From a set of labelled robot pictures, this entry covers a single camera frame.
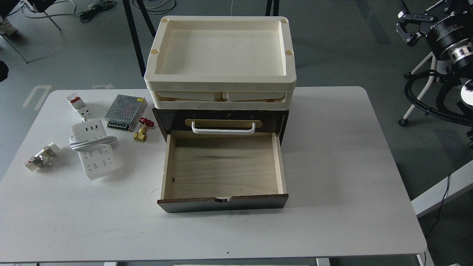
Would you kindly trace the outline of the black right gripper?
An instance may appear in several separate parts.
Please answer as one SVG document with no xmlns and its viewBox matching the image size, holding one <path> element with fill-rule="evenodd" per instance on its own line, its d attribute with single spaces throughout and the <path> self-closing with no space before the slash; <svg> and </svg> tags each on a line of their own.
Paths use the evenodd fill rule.
<svg viewBox="0 0 473 266">
<path fill-rule="evenodd" d="M 424 13 L 412 14 L 403 0 L 398 0 L 401 12 L 398 18 L 404 21 L 420 21 L 422 35 L 426 38 L 435 58 L 439 61 L 472 61 L 472 13 L 469 10 L 450 10 L 452 0 L 439 0 Z M 408 32 L 407 25 L 417 25 L 417 32 Z M 405 44 L 415 46 L 421 37 L 421 23 L 397 22 L 394 25 Z"/>
</svg>

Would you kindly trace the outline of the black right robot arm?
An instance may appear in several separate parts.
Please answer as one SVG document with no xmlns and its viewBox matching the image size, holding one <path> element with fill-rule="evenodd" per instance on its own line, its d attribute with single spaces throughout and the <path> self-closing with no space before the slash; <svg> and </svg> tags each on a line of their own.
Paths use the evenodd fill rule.
<svg viewBox="0 0 473 266">
<path fill-rule="evenodd" d="M 411 107 L 400 126 L 407 126 L 414 107 L 439 119 L 472 127 L 472 1 L 440 0 L 423 14 L 412 14 L 402 0 L 395 30 L 409 46 L 424 37 L 431 52 L 419 63 L 431 59 L 431 67 L 417 74 L 417 66 L 404 74 L 404 95 Z M 448 92 L 461 86 L 461 113 L 450 111 L 444 104 Z"/>
</svg>

